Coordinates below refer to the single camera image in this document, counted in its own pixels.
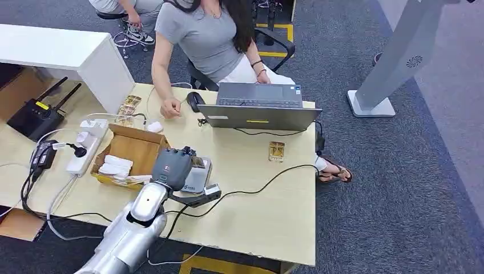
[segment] stand base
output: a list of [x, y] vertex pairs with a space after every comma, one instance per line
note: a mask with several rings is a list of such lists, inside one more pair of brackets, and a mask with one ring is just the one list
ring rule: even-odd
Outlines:
[[356, 90], [348, 91], [348, 101], [356, 117], [394, 117], [395, 110], [388, 98], [385, 98], [380, 104], [371, 110], [362, 110], [355, 96]]

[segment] white stand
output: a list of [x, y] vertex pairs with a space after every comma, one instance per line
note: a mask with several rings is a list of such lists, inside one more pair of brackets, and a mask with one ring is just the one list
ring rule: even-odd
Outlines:
[[353, 110], [353, 115], [356, 117], [394, 117], [395, 110], [393, 109], [392, 104], [388, 98], [385, 98], [383, 101], [380, 102], [376, 107], [362, 110], [360, 104], [358, 103], [358, 99], [355, 96], [356, 90], [349, 90], [348, 91], [348, 101], [351, 105], [351, 109]]
[[375, 68], [357, 91], [348, 91], [356, 117], [395, 116], [388, 96], [430, 62], [442, 8], [460, 1], [408, 0]]

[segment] gray pants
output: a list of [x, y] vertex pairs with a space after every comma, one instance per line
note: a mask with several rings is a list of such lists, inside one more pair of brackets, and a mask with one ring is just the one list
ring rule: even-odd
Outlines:
[[[141, 18], [143, 31], [147, 34], [151, 33], [155, 29], [156, 19], [162, 8], [163, 0], [131, 0], [131, 3]], [[118, 4], [116, 9], [110, 13], [120, 14], [125, 12], [123, 6]]]

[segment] vent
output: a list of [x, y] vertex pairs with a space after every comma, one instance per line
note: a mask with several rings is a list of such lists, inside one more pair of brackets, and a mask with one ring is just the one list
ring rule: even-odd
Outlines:
[[407, 61], [407, 67], [414, 68], [422, 63], [424, 60], [420, 55], [414, 56]]

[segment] computer mouse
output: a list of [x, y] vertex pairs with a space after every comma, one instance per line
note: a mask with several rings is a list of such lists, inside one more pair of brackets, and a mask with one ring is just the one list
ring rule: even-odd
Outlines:
[[192, 91], [187, 95], [187, 102], [194, 112], [200, 112], [198, 104], [205, 104], [201, 95], [196, 91]]

